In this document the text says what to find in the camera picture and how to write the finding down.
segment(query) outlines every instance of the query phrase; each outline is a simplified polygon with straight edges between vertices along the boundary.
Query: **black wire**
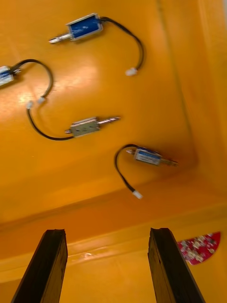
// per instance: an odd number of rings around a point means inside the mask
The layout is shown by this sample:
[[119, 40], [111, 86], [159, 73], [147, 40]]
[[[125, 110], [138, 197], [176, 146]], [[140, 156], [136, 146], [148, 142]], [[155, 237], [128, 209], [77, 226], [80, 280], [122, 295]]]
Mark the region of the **black wire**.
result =
[[100, 20], [101, 20], [101, 22], [111, 22], [111, 23], [113, 23], [118, 28], [120, 28], [121, 30], [123, 30], [125, 33], [129, 34], [130, 36], [132, 36], [136, 40], [136, 42], [138, 43], [138, 46], [139, 46], [139, 50], [140, 50], [140, 59], [139, 59], [139, 62], [136, 66], [136, 70], [139, 70], [142, 67], [143, 61], [144, 61], [144, 46], [143, 46], [143, 43], [141, 42], [141, 40], [138, 37], [136, 37], [129, 29], [127, 29], [122, 24], [118, 23], [117, 21], [114, 21], [113, 19], [110, 19], [109, 17], [101, 17]]
[[57, 138], [57, 137], [51, 137], [51, 136], [48, 136], [46, 134], [44, 134], [40, 129], [38, 129], [38, 127], [35, 125], [32, 117], [31, 117], [31, 113], [30, 113], [30, 109], [27, 108], [27, 116], [28, 116], [28, 119], [29, 121], [31, 122], [31, 125], [33, 126], [33, 128], [43, 137], [47, 138], [47, 139], [50, 139], [50, 140], [54, 140], [54, 141], [65, 141], [65, 140], [69, 140], [69, 139], [73, 139], [74, 137], [71, 136], [71, 137], [62, 137], [62, 138]]
[[120, 148], [119, 151], [117, 151], [117, 153], [115, 154], [115, 157], [114, 157], [114, 166], [115, 166], [117, 172], [119, 173], [119, 175], [121, 176], [122, 180], [124, 181], [125, 185], [127, 186], [127, 188], [128, 188], [130, 191], [134, 192], [135, 189], [128, 183], [128, 181], [125, 179], [125, 177], [123, 176], [123, 174], [119, 171], [118, 164], [117, 164], [117, 160], [118, 160], [118, 156], [119, 156], [120, 152], [121, 152], [123, 149], [127, 148], [127, 147], [135, 147], [135, 148], [138, 148], [138, 146], [135, 145], [135, 144], [127, 144], [127, 145], [123, 146], [122, 148]]
[[52, 74], [52, 71], [49, 69], [49, 67], [46, 64], [44, 64], [41, 61], [38, 61], [36, 59], [26, 59], [26, 60], [22, 60], [21, 62], [12, 66], [10, 68], [9, 72], [13, 74], [17, 69], [19, 69], [22, 65], [24, 65], [26, 63], [37, 63], [37, 64], [40, 64], [41, 66], [43, 66], [46, 69], [46, 71], [48, 73], [48, 76], [49, 76], [49, 79], [50, 79], [50, 83], [49, 83], [49, 86], [46, 89], [45, 93], [41, 96], [41, 97], [45, 98], [50, 93], [50, 91], [53, 87], [53, 74]]
[[[49, 82], [49, 85], [48, 85], [48, 88], [46, 89], [46, 91], [44, 92], [44, 94], [41, 96], [42, 98], [45, 98], [51, 91], [52, 87], [53, 87], [53, 74], [52, 74], [52, 71], [50, 70], [50, 68], [42, 63], [41, 61], [38, 61], [36, 59], [26, 59], [26, 60], [22, 60], [21, 62], [15, 64], [14, 66], [12, 66], [9, 70], [10, 73], [14, 74], [16, 70], [18, 70], [22, 65], [26, 64], [26, 63], [37, 63], [37, 64], [40, 64], [41, 66], [43, 66], [47, 73], [48, 73], [48, 76], [49, 76], [49, 79], [50, 79], [50, 82]], [[44, 134], [34, 123], [32, 117], [31, 117], [31, 113], [30, 113], [30, 109], [27, 108], [27, 116], [28, 116], [28, 119], [29, 121], [31, 122], [31, 125], [33, 126], [33, 128], [43, 137], [47, 138], [47, 139], [50, 139], [50, 140], [54, 140], [54, 141], [65, 141], [65, 140], [69, 140], [69, 139], [73, 139], [74, 137], [73, 136], [70, 136], [70, 137], [62, 137], [62, 138], [57, 138], [57, 137], [51, 137], [51, 136], [48, 136], [46, 134]]]

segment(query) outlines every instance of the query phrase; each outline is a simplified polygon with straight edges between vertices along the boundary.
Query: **push-pull solenoid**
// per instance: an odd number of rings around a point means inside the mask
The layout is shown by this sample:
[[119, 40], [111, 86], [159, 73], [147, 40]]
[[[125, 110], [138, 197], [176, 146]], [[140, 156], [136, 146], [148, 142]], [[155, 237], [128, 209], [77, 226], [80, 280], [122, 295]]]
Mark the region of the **push-pull solenoid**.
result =
[[74, 137], [84, 136], [100, 130], [100, 126], [120, 120], [120, 117], [110, 117], [99, 121], [97, 117], [84, 119], [74, 122], [70, 129], [65, 131], [66, 134], [73, 134]]

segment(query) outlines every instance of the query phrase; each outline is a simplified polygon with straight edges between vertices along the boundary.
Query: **orange surface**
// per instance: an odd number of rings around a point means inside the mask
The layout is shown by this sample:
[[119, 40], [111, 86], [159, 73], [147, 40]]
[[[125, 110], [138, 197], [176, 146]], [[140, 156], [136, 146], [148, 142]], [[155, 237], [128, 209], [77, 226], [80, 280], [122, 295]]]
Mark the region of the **orange surface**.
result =
[[[134, 40], [112, 25], [83, 43], [48, 44], [65, 23], [90, 12], [128, 27], [144, 42], [135, 77]], [[150, 227], [177, 240], [221, 231], [217, 253], [191, 268], [207, 303], [225, 302], [227, 217], [226, 28], [223, 3], [212, 1], [22, 0], [5, 3], [0, 65], [34, 58], [53, 70], [46, 104], [32, 114], [62, 136], [73, 121], [121, 116], [102, 131], [69, 142], [34, 132], [26, 103], [45, 90], [39, 66], [0, 90], [0, 293], [10, 302], [46, 229], [64, 228], [69, 260], [61, 302], [155, 302], [147, 245]], [[144, 195], [137, 200], [117, 175], [116, 150], [135, 143], [179, 167], [120, 167]]]

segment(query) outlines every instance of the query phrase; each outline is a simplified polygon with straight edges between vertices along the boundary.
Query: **wire connector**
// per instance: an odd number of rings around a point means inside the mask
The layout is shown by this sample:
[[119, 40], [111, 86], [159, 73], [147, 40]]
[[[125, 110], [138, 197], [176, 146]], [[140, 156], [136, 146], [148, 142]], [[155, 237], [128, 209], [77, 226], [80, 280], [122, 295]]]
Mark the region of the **wire connector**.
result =
[[33, 102], [32, 102], [32, 101], [29, 101], [29, 102], [27, 103], [26, 108], [27, 108], [27, 109], [31, 109], [32, 106], [33, 106]]
[[134, 196], [136, 196], [138, 199], [142, 199], [142, 198], [143, 198], [142, 194], [139, 193], [137, 190], [134, 190], [134, 191], [132, 192], [132, 194], [133, 194]]
[[42, 97], [42, 96], [37, 100], [37, 102], [38, 102], [39, 104], [42, 104], [44, 101], [45, 101], [45, 98]]
[[126, 76], [134, 76], [137, 74], [137, 69], [135, 67], [131, 67], [129, 70], [125, 72]]

